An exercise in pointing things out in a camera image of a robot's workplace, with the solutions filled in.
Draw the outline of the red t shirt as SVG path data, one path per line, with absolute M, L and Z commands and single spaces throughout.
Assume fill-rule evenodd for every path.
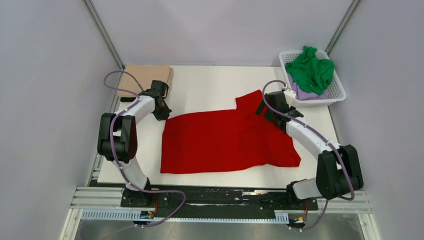
M 255 166 L 299 167 L 293 139 L 261 110 L 262 92 L 235 99 L 236 108 L 182 114 L 162 133 L 162 174 L 241 171 Z

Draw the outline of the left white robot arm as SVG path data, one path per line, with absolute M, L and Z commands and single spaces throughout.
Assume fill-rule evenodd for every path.
M 125 181 L 121 206 L 146 207 L 153 201 L 149 178 L 136 158 L 138 150 L 137 124 L 149 114 L 157 121 L 169 118 L 171 109 L 165 102 L 169 86 L 153 80 L 149 89 L 136 97 L 126 97 L 128 106 L 100 118 L 97 152 L 112 162 Z

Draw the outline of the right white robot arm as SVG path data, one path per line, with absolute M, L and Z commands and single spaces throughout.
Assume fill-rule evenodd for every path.
M 287 186 L 286 204 L 298 209 L 311 198 L 354 200 L 355 192 L 364 186 L 356 148 L 325 137 L 289 105 L 288 98 L 286 90 L 265 93 L 256 110 L 257 115 L 265 111 L 267 121 L 299 142 L 317 162 L 315 177 L 293 181 Z

